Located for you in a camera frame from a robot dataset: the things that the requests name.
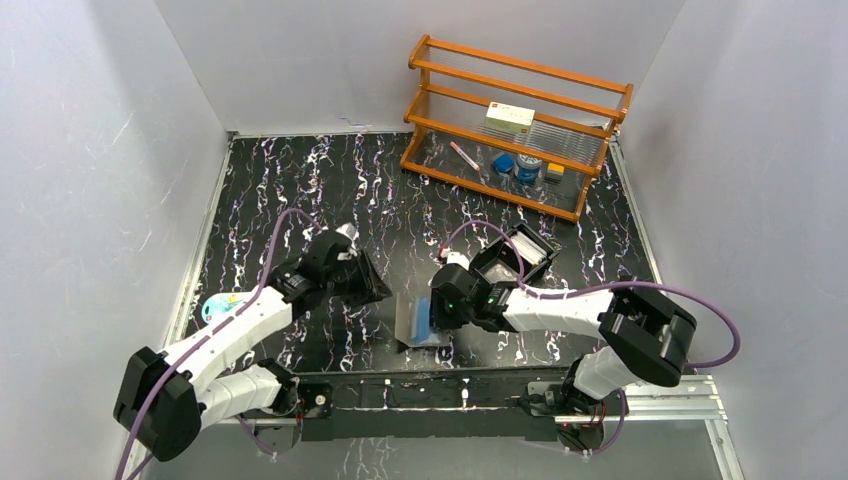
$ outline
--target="wooden rack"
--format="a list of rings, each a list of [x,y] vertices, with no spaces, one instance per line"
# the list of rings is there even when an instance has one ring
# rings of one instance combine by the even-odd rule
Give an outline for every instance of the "wooden rack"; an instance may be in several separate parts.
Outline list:
[[[421,75],[418,90],[404,114],[405,122],[415,124],[415,132],[401,158],[401,167],[572,222],[578,220],[586,203],[592,178],[601,173],[609,139],[627,114],[633,93],[632,84],[622,85],[434,40],[429,35],[422,36],[412,50],[409,68],[420,69]],[[493,96],[496,98],[490,100],[481,95],[433,84],[432,74],[452,80],[451,83],[465,81],[471,82],[469,85],[482,85],[493,90]],[[533,85],[510,81],[516,76],[522,78],[522,83]],[[585,85],[591,87],[589,90],[612,92],[620,96],[620,99],[615,108],[609,108],[548,91],[560,84]],[[529,97],[544,101],[560,111],[587,112],[603,119],[606,126],[599,128],[584,125],[561,118],[563,115],[541,113],[537,108],[529,134],[515,135],[493,130],[484,125],[490,101],[511,103],[497,97],[499,91],[518,94],[520,98]],[[453,152],[444,152],[442,155],[452,159],[449,163],[442,160],[441,165],[434,166],[433,151],[443,150],[438,147],[419,148],[428,131],[436,132],[432,138],[445,136],[446,138],[442,139],[444,141],[456,139],[457,143],[466,142],[472,147],[482,144],[491,147],[492,152],[502,150],[523,154],[560,165],[566,169],[567,178],[556,185],[540,180],[537,182],[539,185],[535,186],[504,178],[495,181],[489,178],[487,181],[488,170],[481,176],[462,160],[456,160],[452,156]],[[422,154],[422,150],[428,150],[429,153]],[[490,165],[481,167],[490,169]]]

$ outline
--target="cardboard box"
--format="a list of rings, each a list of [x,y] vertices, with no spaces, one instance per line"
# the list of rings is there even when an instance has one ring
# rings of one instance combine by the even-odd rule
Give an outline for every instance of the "cardboard box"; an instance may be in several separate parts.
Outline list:
[[[504,103],[491,102],[486,112],[485,125],[495,130],[509,133],[528,133],[533,125],[536,112],[529,108],[514,107]]]

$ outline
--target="black marble tabletop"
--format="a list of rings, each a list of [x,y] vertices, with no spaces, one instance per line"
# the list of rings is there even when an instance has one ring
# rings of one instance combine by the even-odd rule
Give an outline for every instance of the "black marble tabletop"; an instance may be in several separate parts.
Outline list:
[[[538,229],[561,249],[544,279],[550,287],[579,288],[619,275],[651,279],[611,159],[575,225],[402,171],[400,156],[409,140],[403,133],[235,140],[187,335],[203,326],[199,310],[210,295],[255,286],[277,215],[292,206],[331,228],[352,222],[358,244],[395,295],[429,294],[439,245],[470,219],[502,227],[523,220]],[[495,235],[468,229],[454,248],[471,256]],[[299,223],[287,225],[275,263],[299,254],[306,241]],[[394,318],[394,299],[358,309],[331,302],[265,339],[234,367],[263,358],[298,372],[568,365],[597,346],[587,337],[559,332],[493,334],[469,325],[450,347],[400,351]]]

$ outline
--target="pen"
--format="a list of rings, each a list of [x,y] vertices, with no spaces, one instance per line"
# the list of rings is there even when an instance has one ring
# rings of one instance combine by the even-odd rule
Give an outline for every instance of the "pen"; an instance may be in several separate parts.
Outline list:
[[[466,163],[468,163],[468,165],[471,165],[471,168],[473,168],[475,172],[480,171],[480,165],[477,165],[474,160],[471,160],[471,157],[469,157],[465,152],[463,152],[462,149],[459,148],[459,145],[457,145],[455,142],[451,142],[451,147],[456,150],[456,153],[458,153],[459,156],[462,157]]]

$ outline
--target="blue object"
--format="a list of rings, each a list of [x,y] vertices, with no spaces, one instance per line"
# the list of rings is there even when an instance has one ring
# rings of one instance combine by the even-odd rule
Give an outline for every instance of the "blue object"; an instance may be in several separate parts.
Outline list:
[[[492,167],[494,167],[495,171],[498,173],[502,173],[505,175],[509,175],[512,172],[512,168],[515,162],[512,161],[512,157],[509,154],[501,153],[495,160],[492,162]]]
[[[216,316],[219,320],[223,320],[224,316],[218,316],[219,314],[227,313],[236,308],[247,300],[249,296],[250,293],[217,293],[212,295],[203,303],[203,307],[200,309],[203,321],[210,323]]]
[[[412,343],[420,345],[430,338],[430,298],[419,298],[415,300],[415,318],[412,328]]]
[[[538,158],[519,155],[516,160],[518,168],[515,170],[515,177],[524,183],[533,183],[536,177],[539,176],[539,170],[542,168],[542,161]]]

